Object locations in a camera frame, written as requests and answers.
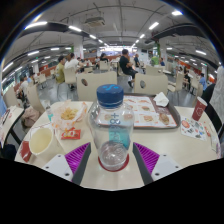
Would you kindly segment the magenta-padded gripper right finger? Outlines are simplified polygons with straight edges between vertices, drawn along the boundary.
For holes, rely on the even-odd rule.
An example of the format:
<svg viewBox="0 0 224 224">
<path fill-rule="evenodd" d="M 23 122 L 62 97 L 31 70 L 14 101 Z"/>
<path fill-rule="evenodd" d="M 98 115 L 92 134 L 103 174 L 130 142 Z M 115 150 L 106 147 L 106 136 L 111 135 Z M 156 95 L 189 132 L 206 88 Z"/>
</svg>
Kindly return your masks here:
<svg viewBox="0 0 224 224">
<path fill-rule="evenodd" d="M 139 143 L 133 143 L 133 154 L 145 185 L 168 176 L 182 167 L 167 154 L 154 152 Z"/>
</svg>

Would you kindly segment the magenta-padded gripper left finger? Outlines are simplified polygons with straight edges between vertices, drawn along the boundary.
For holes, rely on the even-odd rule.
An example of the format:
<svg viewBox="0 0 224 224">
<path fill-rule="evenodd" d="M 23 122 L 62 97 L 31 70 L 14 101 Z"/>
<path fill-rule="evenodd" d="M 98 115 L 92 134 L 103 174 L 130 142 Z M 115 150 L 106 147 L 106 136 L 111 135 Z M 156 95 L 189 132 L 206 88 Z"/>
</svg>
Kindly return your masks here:
<svg viewBox="0 0 224 224">
<path fill-rule="evenodd" d="M 88 142 L 66 155 L 57 154 L 42 169 L 80 185 L 90 153 L 91 143 Z"/>
</svg>

